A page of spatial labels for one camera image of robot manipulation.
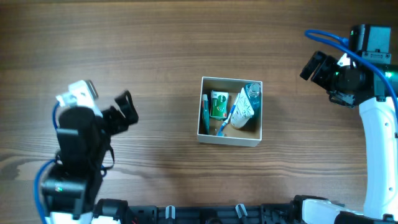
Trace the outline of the green soap packet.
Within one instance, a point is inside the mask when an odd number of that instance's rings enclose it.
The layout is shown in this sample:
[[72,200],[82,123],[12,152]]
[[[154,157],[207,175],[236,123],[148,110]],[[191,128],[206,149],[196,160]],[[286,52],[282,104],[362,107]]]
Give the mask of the green soap packet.
[[210,117],[213,119],[224,120],[228,115],[229,93],[223,91],[211,91],[211,110]]

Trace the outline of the white lotion tube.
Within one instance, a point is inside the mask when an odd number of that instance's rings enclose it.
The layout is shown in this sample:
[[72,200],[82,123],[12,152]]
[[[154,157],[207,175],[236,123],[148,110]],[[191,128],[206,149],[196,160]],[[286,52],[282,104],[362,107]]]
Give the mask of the white lotion tube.
[[235,129],[241,129],[254,116],[255,112],[245,89],[242,88],[237,97],[230,123]]

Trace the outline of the white cardboard box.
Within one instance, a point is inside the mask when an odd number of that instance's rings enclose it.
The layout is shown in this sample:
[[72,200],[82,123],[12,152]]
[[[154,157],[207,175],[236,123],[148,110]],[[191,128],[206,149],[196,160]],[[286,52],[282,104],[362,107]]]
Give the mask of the white cardboard box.
[[[228,108],[231,108],[236,95],[248,83],[257,83],[263,87],[261,81],[242,80],[234,78],[203,77],[201,79],[200,96],[207,95],[211,98],[211,91],[222,91],[229,93]],[[235,129],[227,124],[222,136],[217,136],[216,132],[221,127],[222,121],[209,119],[210,130],[205,133],[202,121],[201,109],[198,110],[197,118],[197,139],[199,142],[208,144],[225,144],[232,146],[256,147],[262,141],[262,105],[259,106],[257,116],[250,119],[241,129]]]

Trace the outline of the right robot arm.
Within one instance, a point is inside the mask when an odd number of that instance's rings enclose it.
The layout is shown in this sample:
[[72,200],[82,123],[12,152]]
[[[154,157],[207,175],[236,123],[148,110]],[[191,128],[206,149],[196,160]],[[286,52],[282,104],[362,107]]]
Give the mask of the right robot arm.
[[328,199],[297,195],[290,219],[304,223],[397,223],[397,65],[391,63],[391,29],[351,28],[348,38],[322,30],[305,36],[343,52],[340,59],[316,51],[300,77],[326,90],[329,100],[359,109],[366,140],[367,187],[362,212]]

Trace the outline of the red white toothpaste tube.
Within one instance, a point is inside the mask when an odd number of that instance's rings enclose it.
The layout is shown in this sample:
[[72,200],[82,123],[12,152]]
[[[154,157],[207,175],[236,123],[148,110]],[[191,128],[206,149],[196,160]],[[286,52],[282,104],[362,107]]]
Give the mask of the red white toothpaste tube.
[[208,96],[203,94],[201,97],[201,117],[205,134],[209,134],[210,129],[210,113],[208,107]]

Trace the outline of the blue mouthwash bottle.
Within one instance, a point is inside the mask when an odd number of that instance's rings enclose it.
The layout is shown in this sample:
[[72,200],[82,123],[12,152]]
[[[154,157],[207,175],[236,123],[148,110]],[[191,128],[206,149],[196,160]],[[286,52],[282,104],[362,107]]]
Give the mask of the blue mouthwash bottle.
[[254,116],[257,116],[261,105],[261,86],[258,83],[248,83],[244,87],[248,100],[254,110]]

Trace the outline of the blue white toothbrush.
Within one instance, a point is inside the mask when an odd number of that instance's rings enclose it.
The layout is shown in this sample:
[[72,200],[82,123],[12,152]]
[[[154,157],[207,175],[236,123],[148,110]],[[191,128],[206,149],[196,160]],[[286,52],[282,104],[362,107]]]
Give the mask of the blue white toothbrush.
[[238,102],[239,96],[240,96],[240,94],[238,93],[236,98],[235,98],[235,100],[234,100],[234,103],[233,103],[233,105],[232,105],[232,107],[231,107],[231,109],[229,111],[227,119],[223,121],[223,124],[220,126],[219,130],[217,131],[217,134],[216,134],[217,136],[224,136],[223,130],[224,130],[224,128],[226,127],[226,125],[229,123],[229,121],[231,119],[233,111],[234,111],[234,109],[236,107],[236,104]]

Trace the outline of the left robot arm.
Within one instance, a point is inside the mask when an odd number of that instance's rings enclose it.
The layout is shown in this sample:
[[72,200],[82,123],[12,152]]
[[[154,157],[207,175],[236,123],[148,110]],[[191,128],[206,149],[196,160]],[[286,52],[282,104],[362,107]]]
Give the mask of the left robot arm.
[[74,104],[55,122],[60,150],[35,177],[35,203],[42,223],[122,223],[127,202],[100,200],[95,203],[104,176],[113,166],[104,166],[112,154],[112,136],[123,133],[139,120],[129,91],[115,98],[98,114],[86,105]]

